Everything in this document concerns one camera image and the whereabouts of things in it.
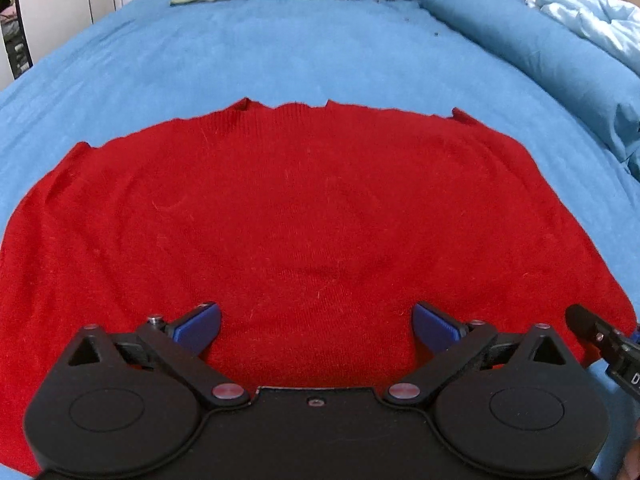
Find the red knit sweater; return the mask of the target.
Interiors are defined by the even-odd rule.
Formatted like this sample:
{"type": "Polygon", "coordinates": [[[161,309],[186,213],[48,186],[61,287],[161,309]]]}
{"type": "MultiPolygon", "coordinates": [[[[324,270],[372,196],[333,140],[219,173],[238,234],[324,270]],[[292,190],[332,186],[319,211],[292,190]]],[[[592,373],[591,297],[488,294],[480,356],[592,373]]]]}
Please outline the red knit sweater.
{"type": "Polygon", "coordinates": [[[76,144],[1,245],[1,460],[32,474],[26,406],[76,330],[215,301],[207,361],[247,388],[382,388],[423,361],[424,300],[506,332],[571,304],[636,312],[523,145],[448,117],[242,100],[76,144]]]}

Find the rolled blue blanket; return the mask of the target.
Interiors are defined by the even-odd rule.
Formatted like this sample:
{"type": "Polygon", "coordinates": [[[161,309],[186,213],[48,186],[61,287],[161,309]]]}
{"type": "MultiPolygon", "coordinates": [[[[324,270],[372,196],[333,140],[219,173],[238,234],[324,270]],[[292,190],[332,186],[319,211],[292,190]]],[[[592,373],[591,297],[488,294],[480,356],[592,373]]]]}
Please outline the rolled blue blanket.
{"type": "Polygon", "coordinates": [[[639,175],[639,76],[525,0],[419,0],[420,6],[518,68],[639,175]]]}

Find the blue bed sheet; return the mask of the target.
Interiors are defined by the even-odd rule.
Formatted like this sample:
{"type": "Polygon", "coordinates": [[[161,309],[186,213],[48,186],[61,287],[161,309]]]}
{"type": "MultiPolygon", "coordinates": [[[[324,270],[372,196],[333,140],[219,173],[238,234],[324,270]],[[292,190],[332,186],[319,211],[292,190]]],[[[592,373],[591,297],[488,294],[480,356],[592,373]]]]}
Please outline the blue bed sheet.
{"type": "Polygon", "coordinates": [[[409,0],[134,0],[1,95],[1,236],[78,143],[242,100],[448,117],[523,145],[639,312],[639,185],[573,114],[409,0]]]}

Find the light blue duvet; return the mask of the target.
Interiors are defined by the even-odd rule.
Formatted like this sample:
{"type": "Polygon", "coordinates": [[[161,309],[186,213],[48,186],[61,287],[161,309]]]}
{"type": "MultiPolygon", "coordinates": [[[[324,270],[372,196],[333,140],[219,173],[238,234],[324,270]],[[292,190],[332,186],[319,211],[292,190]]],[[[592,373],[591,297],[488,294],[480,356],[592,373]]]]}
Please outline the light blue duvet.
{"type": "Polygon", "coordinates": [[[639,7],[626,0],[525,0],[639,73],[639,7]]]}

